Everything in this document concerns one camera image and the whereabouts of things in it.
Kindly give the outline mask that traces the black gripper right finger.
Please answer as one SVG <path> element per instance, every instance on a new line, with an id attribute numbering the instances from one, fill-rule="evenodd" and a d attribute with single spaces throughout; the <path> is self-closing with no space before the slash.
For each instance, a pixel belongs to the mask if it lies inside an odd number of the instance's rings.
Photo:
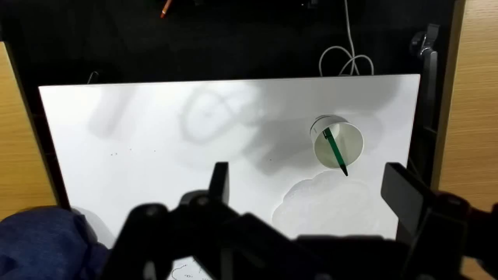
<path id="1" fill-rule="evenodd" d="M 461 280 L 464 256 L 497 276 L 497 206 L 484 211 L 461 195 L 435 191 L 400 163 L 385 166 L 382 197 L 408 233 L 407 278 Z"/>

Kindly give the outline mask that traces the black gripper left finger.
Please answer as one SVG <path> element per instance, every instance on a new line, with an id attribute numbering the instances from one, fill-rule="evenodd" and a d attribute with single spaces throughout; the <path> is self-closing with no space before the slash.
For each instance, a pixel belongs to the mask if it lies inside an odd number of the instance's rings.
<path id="1" fill-rule="evenodd" d="M 181 257 L 193 257 L 214 280 L 288 276 L 291 240 L 257 215 L 231 208 L 228 186 L 229 163 L 218 161 L 209 187 L 186 192 L 175 209 L 134 206 L 102 280 L 167 280 Z"/>

